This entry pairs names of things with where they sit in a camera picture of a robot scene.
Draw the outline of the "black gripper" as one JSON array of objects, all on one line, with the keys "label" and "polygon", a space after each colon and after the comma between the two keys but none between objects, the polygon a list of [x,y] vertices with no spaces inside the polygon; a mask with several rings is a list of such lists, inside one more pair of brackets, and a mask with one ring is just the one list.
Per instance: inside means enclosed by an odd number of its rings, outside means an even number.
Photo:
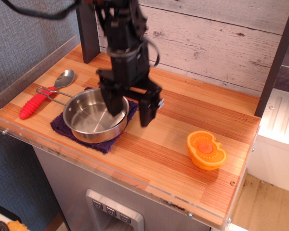
[{"label": "black gripper", "polygon": [[109,113],[116,116],[123,110],[123,96],[139,102],[142,127],[156,117],[161,104],[161,87],[149,78],[147,51],[111,56],[111,69],[98,69],[103,100]]}]

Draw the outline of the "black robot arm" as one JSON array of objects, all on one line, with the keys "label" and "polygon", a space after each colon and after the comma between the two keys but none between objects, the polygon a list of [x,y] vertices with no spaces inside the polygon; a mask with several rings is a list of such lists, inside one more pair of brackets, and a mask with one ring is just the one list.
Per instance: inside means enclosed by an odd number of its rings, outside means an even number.
[{"label": "black robot arm", "polygon": [[136,0],[94,0],[92,3],[107,38],[107,53],[112,64],[110,70],[97,70],[107,109],[115,116],[123,109],[124,96],[135,99],[141,125],[146,127],[162,104],[162,88],[149,78],[148,45],[151,42],[144,36],[147,19]]}]

